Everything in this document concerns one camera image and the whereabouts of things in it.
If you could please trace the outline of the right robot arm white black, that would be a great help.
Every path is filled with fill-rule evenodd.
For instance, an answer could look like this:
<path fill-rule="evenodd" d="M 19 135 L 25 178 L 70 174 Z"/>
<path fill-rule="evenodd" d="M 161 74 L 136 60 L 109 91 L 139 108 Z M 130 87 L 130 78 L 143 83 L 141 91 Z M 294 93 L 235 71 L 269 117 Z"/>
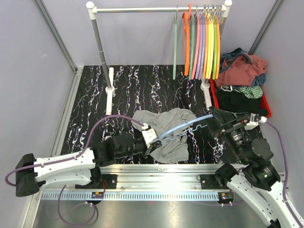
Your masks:
<path fill-rule="evenodd" d="M 262 219 L 269 228 L 302 228 L 304 218 L 286 195 L 287 179 L 282 180 L 271 163 L 274 156 L 266 139 L 248 139 L 244 130 L 266 123 L 267 118 L 253 113 L 232 113 L 209 108 L 217 127 L 214 137 L 224 137 L 232 147 L 238 162 L 237 170 L 224 164 L 215 172 L 215 183 L 229 188 Z"/>

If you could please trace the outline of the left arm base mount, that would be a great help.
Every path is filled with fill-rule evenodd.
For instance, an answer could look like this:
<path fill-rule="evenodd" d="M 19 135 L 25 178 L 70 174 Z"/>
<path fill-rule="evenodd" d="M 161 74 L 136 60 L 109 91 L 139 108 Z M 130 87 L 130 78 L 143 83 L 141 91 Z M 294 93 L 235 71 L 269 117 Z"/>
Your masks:
<path fill-rule="evenodd" d="M 91 177 L 90 182 L 86 185 L 75 185 L 75 189 L 110 189 L 115 190 L 117 186 L 116 174 L 102 174 L 101 176 Z"/>

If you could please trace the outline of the mint green hanger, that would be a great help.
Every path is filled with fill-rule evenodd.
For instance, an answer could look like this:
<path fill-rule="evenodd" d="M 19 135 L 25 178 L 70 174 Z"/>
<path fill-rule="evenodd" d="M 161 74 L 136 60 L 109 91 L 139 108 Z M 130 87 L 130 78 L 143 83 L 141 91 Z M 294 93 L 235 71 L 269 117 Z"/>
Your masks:
<path fill-rule="evenodd" d="M 177 25 L 177 16 L 178 16 L 178 9 L 176 9 L 176 14 L 174 16 L 174 47 L 173 47 L 173 73 L 172 79 L 176 79 L 176 65 L 177 65 L 177 32 L 178 32 L 178 25 Z"/>

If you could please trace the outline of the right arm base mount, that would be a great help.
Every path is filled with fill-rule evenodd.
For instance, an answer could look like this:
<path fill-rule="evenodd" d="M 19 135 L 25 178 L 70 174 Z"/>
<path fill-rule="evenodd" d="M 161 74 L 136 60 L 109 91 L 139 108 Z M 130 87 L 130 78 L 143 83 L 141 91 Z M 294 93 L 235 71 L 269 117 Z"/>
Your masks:
<path fill-rule="evenodd" d="M 198 175 L 198 180 L 201 184 L 202 190 L 223 190 L 227 187 L 221 186 L 215 178 L 215 174 L 200 174 Z"/>

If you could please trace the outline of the grey tank top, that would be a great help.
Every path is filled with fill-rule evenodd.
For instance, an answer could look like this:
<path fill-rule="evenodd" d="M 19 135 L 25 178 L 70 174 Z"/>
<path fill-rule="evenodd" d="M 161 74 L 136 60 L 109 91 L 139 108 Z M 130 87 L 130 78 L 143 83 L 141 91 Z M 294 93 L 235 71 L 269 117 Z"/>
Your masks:
<path fill-rule="evenodd" d="M 148 124 L 158 136 L 166 133 L 160 139 L 161 146 L 150 153 L 150 156 L 159 163 L 174 164 L 189 159 L 187 136 L 184 131 L 188 126 L 183 126 L 173 132 L 168 131 L 187 121 L 196 119 L 195 114 L 188 109 L 173 108 L 160 114 L 146 110 L 137 110 L 133 119 Z"/>

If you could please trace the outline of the light blue hanger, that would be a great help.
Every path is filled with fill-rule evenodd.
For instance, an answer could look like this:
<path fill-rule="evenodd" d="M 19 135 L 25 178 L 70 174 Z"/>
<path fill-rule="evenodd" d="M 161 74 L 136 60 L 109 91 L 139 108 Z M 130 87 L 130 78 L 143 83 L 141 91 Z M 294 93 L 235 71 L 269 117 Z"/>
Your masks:
<path fill-rule="evenodd" d="M 184 122 L 184 123 L 182 123 L 180 125 L 177 125 L 177 126 L 171 128 L 171 129 L 169 129 L 168 131 L 164 132 L 163 134 L 161 134 L 158 137 L 158 140 L 163 140 L 167 135 L 169 135 L 171 133 L 174 133 L 177 130 L 181 130 L 181 131 L 186 130 L 190 125 L 192 125 L 194 123 L 197 123 L 197 122 L 200 122 L 200 121 L 204 121 L 204 120 L 210 119 L 210 118 L 213 118 L 212 114 L 207 114 L 207 115 L 195 118 L 193 120 L 186 121 L 186 122 Z"/>

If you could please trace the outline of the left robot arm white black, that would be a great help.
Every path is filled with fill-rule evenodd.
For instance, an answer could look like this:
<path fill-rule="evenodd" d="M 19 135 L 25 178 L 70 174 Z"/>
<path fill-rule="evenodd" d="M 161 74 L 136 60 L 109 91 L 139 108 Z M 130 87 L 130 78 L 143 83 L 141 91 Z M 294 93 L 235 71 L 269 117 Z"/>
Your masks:
<path fill-rule="evenodd" d="M 123 132 L 84 150 L 51 158 L 25 154 L 16 166 L 17 197 L 33 195 L 45 188 L 71 185 L 77 189 L 97 189 L 103 182 L 101 168 L 117 160 L 142 154 L 148 156 L 161 147 L 154 134 L 145 132 L 138 139 Z"/>

